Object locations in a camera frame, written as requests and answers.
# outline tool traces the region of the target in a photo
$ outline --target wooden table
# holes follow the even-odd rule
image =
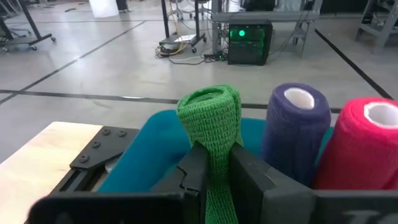
[[[23,224],[30,207],[53,190],[101,128],[54,122],[0,164],[0,223]]]

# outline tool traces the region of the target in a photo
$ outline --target red bandage roll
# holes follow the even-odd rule
[[[314,189],[398,188],[398,102],[357,98],[341,111]]]

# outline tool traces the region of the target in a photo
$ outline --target cable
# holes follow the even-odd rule
[[[177,23],[175,22],[175,18],[174,18],[174,14],[173,14],[173,5],[172,5],[172,2],[170,0],[169,0],[169,4],[170,4],[170,10],[172,11],[173,23],[174,23],[174,26],[175,26],[175,30],[177,32],[177,40],[178,40],[181,37],[181,35],[180,35],[180,32],[179,32]],[[174,52],[172,54],[169,54],[169,55],[176,55],[179,52],[182,52],[187,46],[188,46],[188,42],[186,42],[185,45],[183,46],[183,41],[182,41],[182,38],[181,38],[180,48],[176,52]]]
[[[274,53],[279,52],[279,54],[275,58],[273,58],[272,60],[267,62],[268,64],[272,63],[277,58],[279,58],[279,56],[282,54],[282,52],[286,49],[287,44],[289,43],[290,39],[293,37],[293,35],[296,33],[297,29],[299,28],[299,23],[306,20],[306,18],[310,14],[310,10],[307,11],[307,15],[305,15],[304,19],[302,19],[303,14],[304,14],[304,10],[301,12],[301,15],[300,15],[300,17],[297,20],[297,23],[296,23],[296,26],[295,26],[293,32],[289,35],[289,37],[285,40],[285,42],[279,47],[278,50],[276,50],[275,52],[272,52],[271,54],[269,54],[269,56],[271,56]]]
[[[202,56],[195,56],[195,57],[189,57],[189,58],[183,58],[183,59],[173,59],[173,58],[170,58],[170,57],[169,57],[169,59],[172,60],[172,61],[174,61],[174,62],[185,61],[185,60],[191,60],[191,59],[194,59],[194,58],[203,58],[203,57],[202,57]]]
[[[228,17],[228,20],[230,20],[235,14],[237,14],[237,13],[239,13],[239,11],[238,12],[233,12],[229,17]],[[224,32],[225,30],[228,30],[226,27],[224,27],[224,29],[222,29],[221,31],[222,32]],[[224,41],[227,43],[227,45],[229,45],[229,37],[228,37],[228,34],[226,35],[227,37],[224,37]]]
[[[214,62],[214,61],[207,61],[207,58],[204,58],[204,54],[205,54],[205,51],[206,50],[208,50],[208,49],[210,49],[211,47],[209,47],[209,48],[207,48],[207,49],[205,49],[205,50],[203,50],[202,52],[200,52],[200,56],[195,56],[195,57],[189,57],[189,58],[182,58],[182,59],[173,59],[173,58],[171,58],[171,57],[169,57],[169,61],[171,62],[171,63],[173,63],[173,64],[175,64],[175,65],[199,65],[199,64],[201,64],[201,63],[203,63],[203,62],[205,62],[205,63],[211,63],[211,62]],[[181,62],[181,61],[186,61],[186,60],[190,60],[190,59],[194,59],[194,58],[203,58],[203,60],[201,60],[200,62],[195,62],[195,63],[185,63],[185,62]]]
[[[214,22],[213,22],[211,19],[209,19],[208,16],[206,17],[206,19],[207,19],[208,22],[211,22],[211,25],[213,25]],[[219,28],[217,27],[217,28],[214,28],[214,29],[213,29],[213,28],[210,29],[210,28],[209,28],[209,23],[208,23],[208,22],[207,22],[207,24],[206,24],[206,25],[207,25],[207,34],[208,34],[208,36],[209,36],[210,41],[213,42],[213,39],[211,38],[212,35],[210,34],[210,31],[209,31],[209,30],[214,30],[214,29],[219,29]]]

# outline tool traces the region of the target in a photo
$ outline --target concrete floor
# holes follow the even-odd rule
[[[353,41],[360,22],[361,19],[324,20],[318,30],[388,94],[398,99],[398,38],[390,37],[384,51],[373,55],[371,50],[376,41],[373,36],[364,33],[359,42]]]
[[[272,62],[264,67],[239,67],[225,62],[197,66],[171,64],[167,59],[155,58],[154,53],[164,38],[160,1],[132,1],[129,5],[132,9],[129,14],[106,19],[93,18],[87,4],[67,3],[53,9],[31,10],[41,33],[51,32],[57,42],[45,40],[37,44],[36,52],[26,46],[9,53],[0,52],[0,162],[53,121],[140,128],[152,114],[175,108],[174,104],[166,103],[32,96],[32,92],[178,100],[199,88],[230,84],[240,91],[243,103],[266,104],[277,85],[300,82],[320,90],[334,108],[341,108],[354,97],[378,95],[318,36],[311,43],[312,54],[308,59],[298,55],[300,45],[289,45],[282,53],[273,54],[269,58]],[[181,6],[191,8],[186,1]],[[71,7],[78,10],[65,12]],[[193,33],[186,28],[193,28],[193,21],[188,21],[187,15],[185,18],[185,26],[178,23],[179,30],[183,34]],[[355,47],[350,51],[351,46],[344,45],[349,42],[344,36],[339,39],[342,34],[334,22],[320,21],[319,29],[324,32],[331,27],[328,32],[347,53],[355,52]],[[9,19],[7,23],[29,28],[24,16]],[[346,23],[353,26],[357,21],[347,20],[342,24]],[[175,30],[173,22],[169,24]],[[271,52],[280,49],[293,27],[294,24],[274,24]],[[206,21],[201,21],[201,29],[206,32]],[[196,55],[187,49],[175,58],[198,56],[199,52],[209,52],[210,46],[210,41],[200,42]],[[358,54],[358,63],[361,57],[370,55],[365,50]],[[376,72],[373,76],[398,97],[398,89],[392,87],[398,77],[384,71],[385,67],[376,63],[380,60],[382,56],[375,62],[367,60],[364,67],[369,71],[382,70],[379,76]],[[390,62],[387,67],[392,69],[393,58],[387,61]],[[243,109],[243,116],[264,119],[266,110]]]

